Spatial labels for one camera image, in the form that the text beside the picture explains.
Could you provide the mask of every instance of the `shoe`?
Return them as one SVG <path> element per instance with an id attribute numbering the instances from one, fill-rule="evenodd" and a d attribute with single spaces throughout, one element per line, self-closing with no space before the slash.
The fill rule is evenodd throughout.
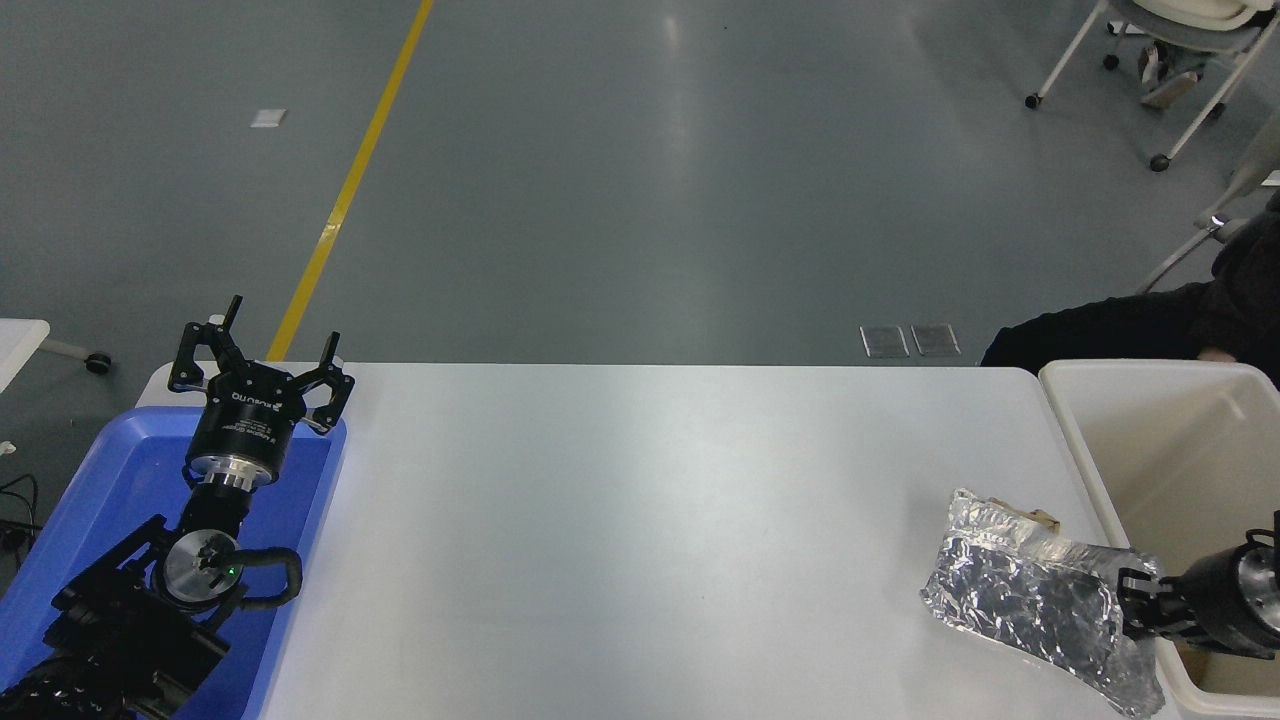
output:
<path id="1" fill-rule="evenodd" d="M 1138 54 L 1138 79 L 1142 85 L 1156 85 L 1160 81 L 1160 53 L 1155 45 L 1148 45 Z"/>
<path id="2" fill-rule="evenodd" d="M 1161 83 L 1160 87 L 1144 95 L 1140 102 L 1148 108 L 1165 110 L 1172 105 L 1175 100 L 1185 95 L 1188 90 L 1196 87 L 1196 83 L 1199 82 L 1199 73 L 1196 70 L 1187 70 L 1174 79 Z"/>

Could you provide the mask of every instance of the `gray floor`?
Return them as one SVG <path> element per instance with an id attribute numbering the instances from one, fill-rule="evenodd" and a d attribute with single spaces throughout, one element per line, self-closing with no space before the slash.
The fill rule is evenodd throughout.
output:
<path id="1" fill-rule="evenodd" d="M 879 363 L 973 364 L 1130 292 L 1276 106 L 1268 51 L 1152 174 L 1210 90 L 1140 108 L 1100 31 L 1025 110 L 1088 5 L 439 0 L 289 357 L 859 365 L 861 324 L 951 323 L 960 357 Z M 0 4 L 0 315 L 116 361 L 0 396 L 42 519 L 183 322 L 242 293 L 265 354 L 416 8 Z"/>

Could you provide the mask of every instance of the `white table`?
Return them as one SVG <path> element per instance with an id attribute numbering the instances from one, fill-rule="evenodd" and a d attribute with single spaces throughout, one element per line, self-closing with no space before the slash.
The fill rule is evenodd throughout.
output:
<path id="1" fill-rule="evenodd" d="M 9 387 L 46 337 L 49 323 L 45 320 L 0 318 L 0 392 Z"/>
<path id="2" fill-rule="evenodd" d="M 916 594 L 960 486 L 1102 541 L 1032 375 L 347 372 L 265 719 L 1120 717 Z"/>

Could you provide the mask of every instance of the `yellow floor line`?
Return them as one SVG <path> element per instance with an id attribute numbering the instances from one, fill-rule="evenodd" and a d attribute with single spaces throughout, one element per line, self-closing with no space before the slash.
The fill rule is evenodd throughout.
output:
<path id="1" fill-rule="evenodd" d="M 369 159 L 374 155 L 374 147 L 378 146 L 378 137 L 383 133 L 383 126 L 387 124 L 387 115 L 392 111 L 392 105 L 396 102 L 396 94 L 399 91 L 401 81 L 404 79 L 404 70 L 408 69 L 408 61 L 413 56 L 413 49 L 417 47 L 417 38 L 422 35 L 422 26 L 426 24 L 426 17 L 431 13 L 433 3 L 434 0 L 422 0 L 417 8 L 413 24 L 408 28 L 404 45 L 401 46 L 399 58 L 396 59 L 396 67 L 392 68 L 392 76 L 387 78 L 387 87 L 383 88 L 383 96 L 378 100 L 378 109 L 374 110 L 374 118 L 369 120 L 365 138 L 360 142 L 360 150 L 356 151 L 356 159 L 352 160 L 351 169 L 347 170 L 347 179 L 342 183 L 342 190 L 338 191 L 338 200 L 333 204 L 329 220 L 324 224 L 324 232 L 320 233 L 316 249 L 311 252 L 311 260 L 307 261 L 307 268 L 302 272 L 302 279 L 298 281 L 298 287 L 293 291 L 293 300 L 289 301 L 289 307 L 284 311 L 284 318 L 280 320 L 280 327 L 275 331 L 275 340 L 271 341 L 271 347 L 266 351 L 266 360 L 269 361 L 278 363 L 284 360 L 284 355 L 289 351 L 289 345 L 293 343 L 293 336 L 298 332 L 302 314 L 307 311 L 307 304 L 311 302 L 311 293 L 315 292 L 316 283 L 320 281 L 320 273 L 324 272 L 324 264 L 329 260 L 329 252 L 333 251 L 333 245 L 338 241 L 338 233 L 342 232 L 342 223 L 347 219 L 347 210 L 351 208 L 352 199 L 356 197 L 356 191 L 360 190 L 360 181 L 365 177 L 365 168 L 369 167 Z"/>

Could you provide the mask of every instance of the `blue tray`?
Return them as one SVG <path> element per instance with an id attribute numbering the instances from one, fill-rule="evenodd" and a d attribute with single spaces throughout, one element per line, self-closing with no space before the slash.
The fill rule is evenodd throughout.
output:
<path id="1" fill-rule="evenodd" d="M 196 430 L 197 407 L 142 407 L 111 420 L 45 525 L 31 557 L 0 600 L 0 689 L 17 683 L 50 648 L 41 642 L 58 616 L 49 601 L 90 562 L 147 518 L 160 514 L 173 528 L 189 489 L 183 457 Z M 326 436 L 300 425 L 280 479 L 253 493 L 241 530 L 243 547 L 284 546 L 306 564 L 333 493 L 347 428 Z M 279 568 L 246 568 L 250 594 L 284 587 Z M 239 611 L 218 634 L 230 652 L 179 710 L 175 720 L 257 717 L 275 670 L 296 602 L 276 610 Z"/>

